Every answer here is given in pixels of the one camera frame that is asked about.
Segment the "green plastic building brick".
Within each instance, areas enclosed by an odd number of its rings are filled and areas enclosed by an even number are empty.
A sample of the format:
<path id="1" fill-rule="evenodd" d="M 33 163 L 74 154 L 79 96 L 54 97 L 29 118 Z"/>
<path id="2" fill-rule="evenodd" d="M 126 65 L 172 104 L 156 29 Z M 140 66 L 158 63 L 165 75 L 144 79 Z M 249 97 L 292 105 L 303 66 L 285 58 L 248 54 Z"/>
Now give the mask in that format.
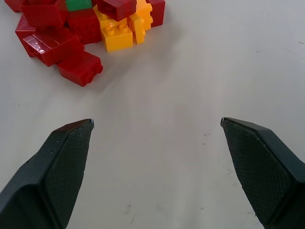
<path id="1" fill-rule="evenodd" d="M 65 0 L 68 11 L 92 8 L 92 0 Z"/>

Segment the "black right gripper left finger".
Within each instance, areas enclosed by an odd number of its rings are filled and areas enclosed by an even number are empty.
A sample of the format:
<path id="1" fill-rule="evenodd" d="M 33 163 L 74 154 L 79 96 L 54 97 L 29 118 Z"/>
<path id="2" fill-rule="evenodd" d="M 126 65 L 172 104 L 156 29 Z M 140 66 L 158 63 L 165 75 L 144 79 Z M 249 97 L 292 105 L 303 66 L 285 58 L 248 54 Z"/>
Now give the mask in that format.
<path id="1" fill-rule="evenodd" d="M 94 121 L 54 130 L 0 192 L 0 229 L 66 229 L 82 185 Z"/>

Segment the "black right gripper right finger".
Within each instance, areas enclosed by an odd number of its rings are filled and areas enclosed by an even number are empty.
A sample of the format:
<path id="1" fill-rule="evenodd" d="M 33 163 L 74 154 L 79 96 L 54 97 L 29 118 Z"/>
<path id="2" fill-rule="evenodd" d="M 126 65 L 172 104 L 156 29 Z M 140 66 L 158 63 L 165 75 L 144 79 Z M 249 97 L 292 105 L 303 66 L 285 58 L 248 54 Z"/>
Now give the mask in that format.
<path id="1" fill-rule="evenodd" d="M 221 120 L 236 175 L 264 229 L 305 229 L 305 163 L 270 129 Z"/>

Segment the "yellow building block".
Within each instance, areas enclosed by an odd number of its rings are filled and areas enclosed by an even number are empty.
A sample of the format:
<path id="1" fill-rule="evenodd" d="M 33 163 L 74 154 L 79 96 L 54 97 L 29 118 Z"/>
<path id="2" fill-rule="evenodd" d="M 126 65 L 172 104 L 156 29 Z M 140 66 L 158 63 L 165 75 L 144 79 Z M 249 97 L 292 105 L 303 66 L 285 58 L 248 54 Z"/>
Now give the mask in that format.
<path id="1" fill-rule="evenodd" d="M 133 34 L 127 24 L 127 19 L 115 21 L 109 18 L 99 19 L 101 37 L 107 52 L 131 48 Z"/>
<path id="2" fill-rule="evenodd" d="M 144 43 L 146 32 L 144 29 L 144 19 L 137 13 L 134 13 L 128 18 L 128 25 L 133 33 L 133 39 L 136 44 Z"/>
<path id="3" fill-rule="evenodd" d="M 152 28 L 153 18 L 151 16 L 153 8 L 146 0 L 137 0 L 136 13 L 144 20 L 144 30 L 148 31 Z"/>

